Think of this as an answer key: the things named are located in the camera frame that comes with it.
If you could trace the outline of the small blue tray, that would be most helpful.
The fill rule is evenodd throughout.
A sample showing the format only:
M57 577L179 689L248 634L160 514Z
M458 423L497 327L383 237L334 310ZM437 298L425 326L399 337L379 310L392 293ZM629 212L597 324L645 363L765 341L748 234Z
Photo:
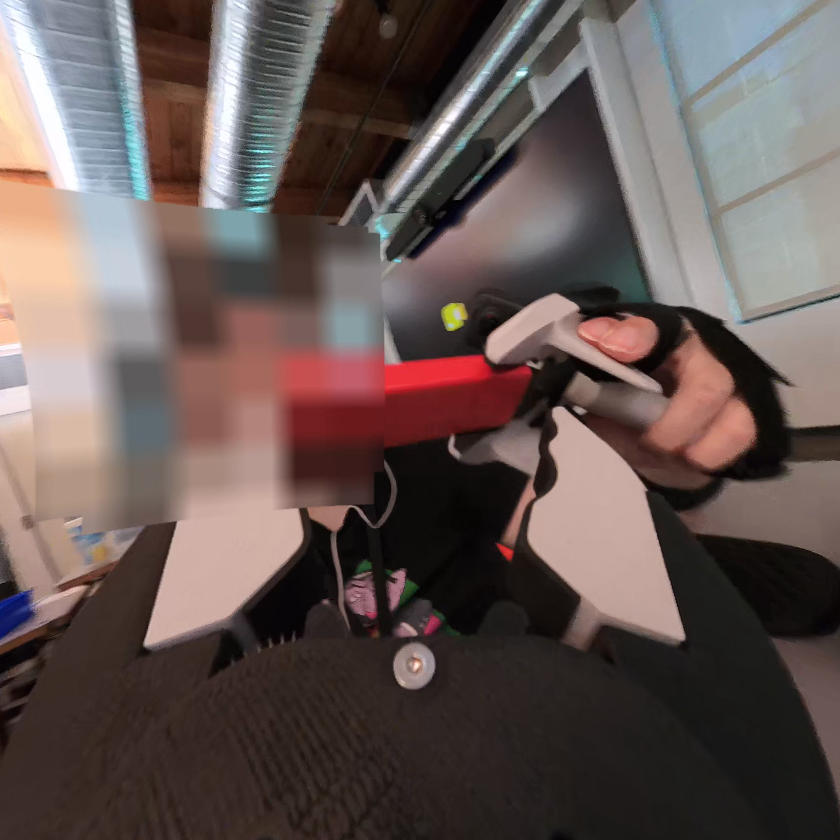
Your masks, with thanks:
M1 639L14 634L35 616L33 590L24 590L1 601Z

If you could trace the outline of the black video bar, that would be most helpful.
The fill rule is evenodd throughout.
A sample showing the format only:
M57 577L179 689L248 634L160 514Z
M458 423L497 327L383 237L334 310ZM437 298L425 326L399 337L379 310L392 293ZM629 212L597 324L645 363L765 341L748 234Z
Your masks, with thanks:
M385 259L395 261L411 248L419 235L432 232L448 212L455 195L495 152L496 142L493 139L467 143L396 227L385 249Z

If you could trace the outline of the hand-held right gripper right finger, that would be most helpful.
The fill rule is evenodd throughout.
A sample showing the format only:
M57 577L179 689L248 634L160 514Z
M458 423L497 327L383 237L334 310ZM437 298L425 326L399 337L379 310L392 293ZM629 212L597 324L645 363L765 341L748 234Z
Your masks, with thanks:
M533 491L513 550L513 598L531 629L574 648L604 627L682 644L646 488L565 408L543 427Z

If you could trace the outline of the large paned window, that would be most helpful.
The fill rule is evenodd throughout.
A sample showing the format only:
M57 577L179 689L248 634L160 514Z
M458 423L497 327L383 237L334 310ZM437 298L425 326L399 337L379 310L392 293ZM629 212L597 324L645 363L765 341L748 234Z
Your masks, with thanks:
M838 296L839 2L653 2L741 320Z

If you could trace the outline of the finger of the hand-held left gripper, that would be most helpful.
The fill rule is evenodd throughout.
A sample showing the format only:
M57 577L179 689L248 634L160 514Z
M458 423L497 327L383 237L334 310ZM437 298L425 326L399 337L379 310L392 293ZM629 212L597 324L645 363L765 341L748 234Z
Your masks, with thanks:
M503 464L523 475L537 472L542 430L523 419L476 433L451 434L448 452L463 466Z
M577 335L581 310L571 299L553 293L536 300L494 329L485 341L484 358L493 366L572 358L584 361Z

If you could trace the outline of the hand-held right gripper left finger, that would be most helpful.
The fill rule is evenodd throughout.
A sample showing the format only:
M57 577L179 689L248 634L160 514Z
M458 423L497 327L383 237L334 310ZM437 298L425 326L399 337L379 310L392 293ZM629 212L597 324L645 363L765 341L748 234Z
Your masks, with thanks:
M310 540L301 509L177 522L143 648L228 633L242 649L258 649L247 612L299 561Z

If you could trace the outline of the large black wall screen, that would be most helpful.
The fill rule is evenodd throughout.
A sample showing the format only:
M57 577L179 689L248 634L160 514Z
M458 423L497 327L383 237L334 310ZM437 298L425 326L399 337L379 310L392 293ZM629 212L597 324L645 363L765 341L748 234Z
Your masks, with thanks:
M585 71L385 277L383 300L401 361L470 352L442 309L483 290L525 306L556 292L584 306L612 288L652 294L589 73Z

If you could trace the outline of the slim silver ventilation duct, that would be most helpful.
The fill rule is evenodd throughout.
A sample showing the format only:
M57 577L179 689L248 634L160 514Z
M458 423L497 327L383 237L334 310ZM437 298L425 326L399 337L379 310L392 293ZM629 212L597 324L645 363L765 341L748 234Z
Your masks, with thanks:
M437 100L382 186L378 216L405 216L581 7L575 1L510 1Z

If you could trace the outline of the red item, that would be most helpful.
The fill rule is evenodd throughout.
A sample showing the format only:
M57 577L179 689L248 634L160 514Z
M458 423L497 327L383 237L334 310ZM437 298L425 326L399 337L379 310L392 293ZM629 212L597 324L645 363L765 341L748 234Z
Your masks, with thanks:
M481 355L387 364L384 447L506 425L530 386L531 369L495 369Z

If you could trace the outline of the cartoon print shirt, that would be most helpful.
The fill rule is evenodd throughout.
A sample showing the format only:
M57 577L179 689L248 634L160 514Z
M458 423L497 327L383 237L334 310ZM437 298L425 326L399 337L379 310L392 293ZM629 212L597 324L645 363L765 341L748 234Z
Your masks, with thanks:
M419 593L404 569L385 572L385 593L392 615L394 637L427 637L436 634L458 635L444 615ZM379 636L378 607L371 563L360 563L344 585L344 604L369 636Z

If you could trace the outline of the large silver ventilation duct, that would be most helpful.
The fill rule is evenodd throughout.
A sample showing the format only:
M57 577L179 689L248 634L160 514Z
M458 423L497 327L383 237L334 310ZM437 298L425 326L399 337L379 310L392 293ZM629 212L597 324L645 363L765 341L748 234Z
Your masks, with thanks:
M332 1L213 4L200 207L273 207Z

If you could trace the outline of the person's left hand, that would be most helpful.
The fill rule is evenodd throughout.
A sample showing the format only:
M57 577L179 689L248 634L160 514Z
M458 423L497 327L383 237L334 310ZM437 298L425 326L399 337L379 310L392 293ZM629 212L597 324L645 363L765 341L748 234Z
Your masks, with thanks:
M663 416L643 432L588 415L589 428L636 472L662 487L699 489L749 451L757 426L731 373L683 322L681 342L652 373L668 394Z

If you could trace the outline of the person's black hoodie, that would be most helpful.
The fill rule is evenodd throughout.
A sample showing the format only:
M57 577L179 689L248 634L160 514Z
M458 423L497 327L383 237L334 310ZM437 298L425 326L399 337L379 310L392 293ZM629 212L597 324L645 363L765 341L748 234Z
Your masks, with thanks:
M503 464L461 465L445 442L392 448L371 505L310 508L310 577L303 614L328 609L339 632L369 636L344 604L344 585L369 561L379 636L392 635L385 572L404 569L455 636L473 636L506 601L512 526L529 480Z

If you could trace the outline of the person's dark clothing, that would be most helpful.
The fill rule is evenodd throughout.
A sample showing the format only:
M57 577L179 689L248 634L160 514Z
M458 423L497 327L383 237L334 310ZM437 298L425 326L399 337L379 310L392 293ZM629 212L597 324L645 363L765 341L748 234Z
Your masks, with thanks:
M839 627L839 569L822 555L777 542L697 534L775 638L827 637Z

